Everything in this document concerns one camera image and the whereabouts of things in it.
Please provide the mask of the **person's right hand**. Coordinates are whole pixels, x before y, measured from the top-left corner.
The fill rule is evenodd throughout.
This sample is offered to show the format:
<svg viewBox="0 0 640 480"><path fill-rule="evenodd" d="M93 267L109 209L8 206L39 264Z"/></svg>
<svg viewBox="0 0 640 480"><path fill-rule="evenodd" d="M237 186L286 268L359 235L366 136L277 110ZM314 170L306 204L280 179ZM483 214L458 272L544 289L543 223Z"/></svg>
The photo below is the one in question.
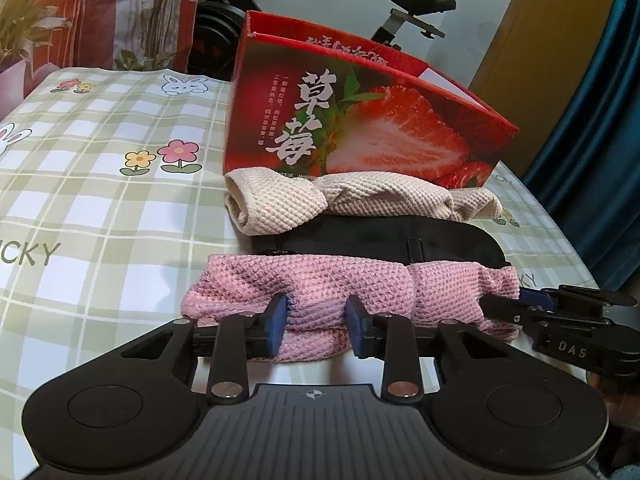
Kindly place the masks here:
<svg viewBox="0 0 640 480"><path fill-rule="evenodd" d="M610 415L599 464L609 479L639 478L639 396L624 393L604 399Z"/></svg>

